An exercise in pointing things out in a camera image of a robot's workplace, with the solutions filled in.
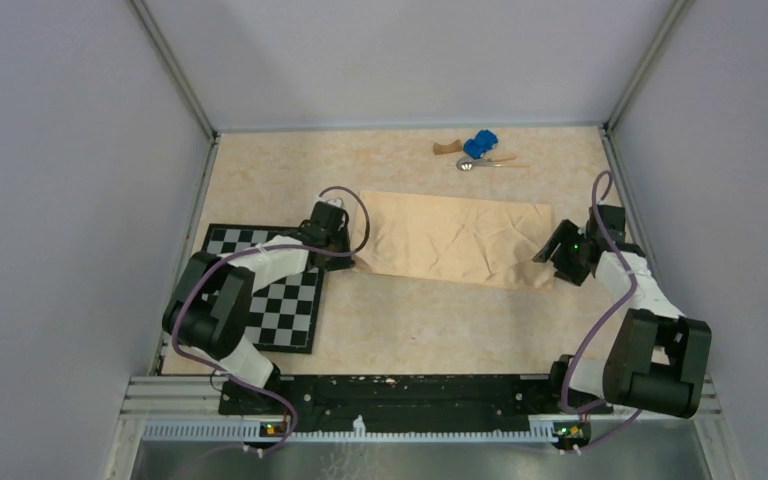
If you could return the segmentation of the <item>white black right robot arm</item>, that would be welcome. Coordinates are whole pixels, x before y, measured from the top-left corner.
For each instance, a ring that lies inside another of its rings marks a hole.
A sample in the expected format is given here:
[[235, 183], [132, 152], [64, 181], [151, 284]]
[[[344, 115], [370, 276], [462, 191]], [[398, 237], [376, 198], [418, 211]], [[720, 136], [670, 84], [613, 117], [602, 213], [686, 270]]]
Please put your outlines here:
[[[555, 277], [581, 285], [598, 280], [614, 297], [569, 358], [566, 371], [546, 385], [549, 404], [560, 412], [582, 414], [604, 403], [679, 418], [693, 417], [702, 398], [712, 331], [685, 316], [652, 276], [644, 251], [625, 240], [625, 211], [596, 204], [585, 226], [564, 219], [534, 255], [551, 263]], [[584, 351], [619, 310], [623, 322], [607, 359], [601, 363], [594, 401], [587, 397], [581, 363]]]

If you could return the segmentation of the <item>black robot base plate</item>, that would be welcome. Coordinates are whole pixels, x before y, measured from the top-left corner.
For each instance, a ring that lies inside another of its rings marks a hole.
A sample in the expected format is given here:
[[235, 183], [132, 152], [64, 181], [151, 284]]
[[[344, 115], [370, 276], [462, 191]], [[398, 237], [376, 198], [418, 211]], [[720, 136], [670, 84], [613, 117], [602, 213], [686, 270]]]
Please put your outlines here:
[[267, 397], [227, 381], [218, 411], [299, 416], [300, 433], [342, 432], [361, 419], [372, 433], [525, 432], [533, 415], [561, 411], [558, 374], [295, 375]]

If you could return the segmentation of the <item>orange cloth napkin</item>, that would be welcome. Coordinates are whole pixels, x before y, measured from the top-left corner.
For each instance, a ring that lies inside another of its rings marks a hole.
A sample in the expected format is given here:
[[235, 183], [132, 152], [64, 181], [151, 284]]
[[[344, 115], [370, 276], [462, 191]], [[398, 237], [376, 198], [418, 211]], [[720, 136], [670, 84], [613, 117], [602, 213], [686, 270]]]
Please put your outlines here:
[[364, 191], [355, 271], [514, 290], [550, 290], [552, 268], [533, 262], [554, 231], [548, 204]]

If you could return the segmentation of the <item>silver metal spoon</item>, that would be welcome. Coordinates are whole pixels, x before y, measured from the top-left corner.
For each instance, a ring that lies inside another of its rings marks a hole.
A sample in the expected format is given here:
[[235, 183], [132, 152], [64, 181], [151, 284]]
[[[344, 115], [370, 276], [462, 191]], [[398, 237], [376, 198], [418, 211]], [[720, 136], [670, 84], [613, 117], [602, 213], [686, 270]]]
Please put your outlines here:
[[493, 159], [473, 159], [471, 157], [463, 157], [457, 160], [454, 166], [459, 171], [470, 171], [475, 168], [499, 168], [504, 167], [507, 162], [512, 161], [512, 158], [503, 158], [498, 160]]

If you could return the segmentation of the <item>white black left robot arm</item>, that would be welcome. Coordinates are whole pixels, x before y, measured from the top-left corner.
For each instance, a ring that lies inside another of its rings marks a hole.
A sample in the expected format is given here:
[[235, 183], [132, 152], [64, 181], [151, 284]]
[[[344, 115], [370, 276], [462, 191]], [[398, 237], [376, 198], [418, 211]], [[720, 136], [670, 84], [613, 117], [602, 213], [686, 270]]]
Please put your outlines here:
[[229, 252], [193, 254], [162, 316], [163, 330], [177, 330], [180, 346], [245, 382], [242, 398], [252, 410], [274, 410], [278, 367], [245, 336], [255, 294], [313, 269], [351, 267], [348, 222], [339, 199], [318, 201], [296, 228], [247, 239], [233, 234]]

